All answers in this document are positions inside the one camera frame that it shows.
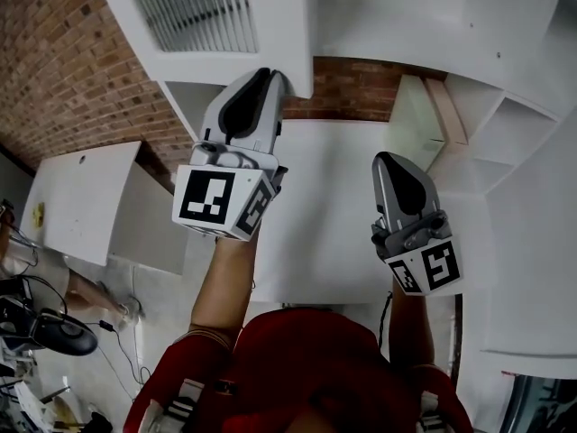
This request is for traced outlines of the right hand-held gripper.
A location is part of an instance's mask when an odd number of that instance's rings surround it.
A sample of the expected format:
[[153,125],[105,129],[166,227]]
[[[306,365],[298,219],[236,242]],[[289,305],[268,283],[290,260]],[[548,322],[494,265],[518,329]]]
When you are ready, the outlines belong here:
[[[405,157],[379,152],[372,177],[384,220],[371,226],[371,241],[404,293],[426,296],[460,281],[460,247],[446,213],[436,208],[438,195],[429,175]],[[404,228],[406,216],[426,217]]]

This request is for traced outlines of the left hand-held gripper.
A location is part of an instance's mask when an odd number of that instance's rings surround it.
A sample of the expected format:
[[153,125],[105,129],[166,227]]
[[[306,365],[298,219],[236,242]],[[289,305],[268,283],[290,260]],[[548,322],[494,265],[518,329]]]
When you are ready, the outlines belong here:
[[[252,239],[278,193],[279,161],[272,153],[284,95],[283,75],[260,68],[238,78],[209,104],[203,141],[193,147],[190,163],[178,167],[174,223],[204,235]],[[213,131],[239,147],[209,142]]]

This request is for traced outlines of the white louvered cabinet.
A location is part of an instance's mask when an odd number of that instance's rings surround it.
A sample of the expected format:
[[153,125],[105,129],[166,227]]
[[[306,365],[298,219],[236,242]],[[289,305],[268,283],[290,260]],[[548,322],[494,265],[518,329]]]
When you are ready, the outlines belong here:
[[313,91],[313,59],[450,72],[564,115],[574,104],[563,0],[106,0],[148,76],[226,85],[268,67]]

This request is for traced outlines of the person's right forearm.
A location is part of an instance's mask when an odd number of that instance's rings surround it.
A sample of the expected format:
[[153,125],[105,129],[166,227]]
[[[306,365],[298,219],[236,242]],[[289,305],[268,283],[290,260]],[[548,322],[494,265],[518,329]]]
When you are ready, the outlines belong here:
[[396,282],[389,321],[389,361],[403,368],[435,362],[426,298],[407,295]]

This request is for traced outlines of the person's left forearm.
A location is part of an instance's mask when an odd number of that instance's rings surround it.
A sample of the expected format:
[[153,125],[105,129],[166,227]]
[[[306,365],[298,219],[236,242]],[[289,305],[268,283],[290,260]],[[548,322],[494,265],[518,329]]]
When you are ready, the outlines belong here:
[[259,235],[244,242],[220,238],[192,308],[189,329],[210,332],[233,348],[252,295]]

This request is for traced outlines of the white desk with drawers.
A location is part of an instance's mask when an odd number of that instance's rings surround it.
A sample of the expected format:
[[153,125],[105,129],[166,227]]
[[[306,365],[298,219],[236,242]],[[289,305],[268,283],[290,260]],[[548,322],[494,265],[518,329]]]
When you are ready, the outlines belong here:
[[288,173],[262,219],[252,300],[365,304],[393,279],[371,242],[371,163],[388,150],[379,122],[286,120],[274,153]]

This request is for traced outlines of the white open shelf unit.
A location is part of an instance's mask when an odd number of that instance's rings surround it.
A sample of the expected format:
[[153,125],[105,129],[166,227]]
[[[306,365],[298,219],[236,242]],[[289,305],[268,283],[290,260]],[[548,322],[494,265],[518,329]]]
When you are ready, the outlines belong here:
[[468,145],[442,164],[438,188],[447,194],[484,195],[528,159],[560,118],[507,90],[454,74],[444,86]]

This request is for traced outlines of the person's left hand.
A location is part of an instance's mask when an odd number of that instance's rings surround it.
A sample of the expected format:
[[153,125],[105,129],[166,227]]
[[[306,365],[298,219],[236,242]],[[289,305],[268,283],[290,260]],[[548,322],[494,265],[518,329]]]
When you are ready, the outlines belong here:
[[282,181],[285,175],[288,173],[288,171],[289,169],[287,167],[281,165],[277,168],[273,176],[273,179],[271,180],[271,186],[274,188],[276,195],[280,193]]

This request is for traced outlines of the white side table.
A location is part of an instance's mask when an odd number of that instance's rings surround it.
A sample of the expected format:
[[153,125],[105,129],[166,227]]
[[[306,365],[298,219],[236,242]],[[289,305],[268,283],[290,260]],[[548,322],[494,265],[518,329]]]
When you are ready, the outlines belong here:
[[[104,266],[112,257],[173,274],[183,271],[188,231],[171,220],[172,195],[121,143],[41,162],[20,229],[35,244]],[[32,208],[45,204],[44,224]]]

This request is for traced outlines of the person's red shirt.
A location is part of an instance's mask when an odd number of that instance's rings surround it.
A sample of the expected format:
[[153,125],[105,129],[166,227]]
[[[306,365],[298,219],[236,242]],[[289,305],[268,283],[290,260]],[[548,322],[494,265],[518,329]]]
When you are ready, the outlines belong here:
[[168,407],[184,382],[196,388],[184,433],[285,433],[309,408],[337,433],[421,433],[429,420],[423,401],[453,433],[472,433],[445,373],[394,366],[370,330],[325,310],[261,314],[234,346],[211,330],[188,332],[165,351],[124,433],[138,432],[152,402]]

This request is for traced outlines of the black framed glass door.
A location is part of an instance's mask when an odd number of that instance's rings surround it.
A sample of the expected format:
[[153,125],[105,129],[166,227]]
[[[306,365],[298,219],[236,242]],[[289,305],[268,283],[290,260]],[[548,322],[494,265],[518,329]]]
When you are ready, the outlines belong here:
[[577,433],[577,380],[516,374],[499,433]]

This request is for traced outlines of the white paper sheets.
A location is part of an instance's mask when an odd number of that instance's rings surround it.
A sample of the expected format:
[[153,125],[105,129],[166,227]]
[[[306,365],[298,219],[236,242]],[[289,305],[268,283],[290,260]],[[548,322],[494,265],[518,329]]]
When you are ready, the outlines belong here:
[[45,422],[46,408],[23,378],[12,382],[0,381],[0,395],[6,395],[10,401],[15,402],[23,419],[32,426],[32,431],[50,433],[51,424]]

